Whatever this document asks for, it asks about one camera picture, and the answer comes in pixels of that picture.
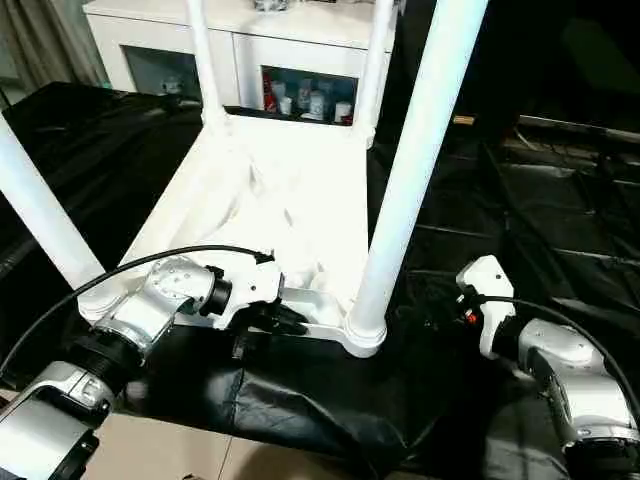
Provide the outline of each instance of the floor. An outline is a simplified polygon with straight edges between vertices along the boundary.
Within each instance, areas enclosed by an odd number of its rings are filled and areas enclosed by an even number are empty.
[[[355,479],[331,459],[146,418],[111,415],[97,436],[100,448],[83,480]],[[398,472],[387,479],[425,477]]]

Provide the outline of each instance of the black plastic sheet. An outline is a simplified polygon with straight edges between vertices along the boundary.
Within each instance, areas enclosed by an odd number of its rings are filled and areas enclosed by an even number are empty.
[[[198,104],[177,97],[52,84],[6,117],[109,268],[195,139],[199,115]],[[393,150],[370,151],[371,224]],[[497,255],[518,296],[567,310],[639,386],[639,207],[640,165],[624,157],[502,150],[451,131],[378,355],[358,360],[330,342],[175,327],[121,408],[335,455],[362,478],[400,467],[441,478],[566,478],[536,385],[483,359],[454,321],[454,277],[476,257]],[[6,353],[68,287],[5,202],[0,222]],[[28,342],[10,382],[27,382],[85,328],[72,312]]]

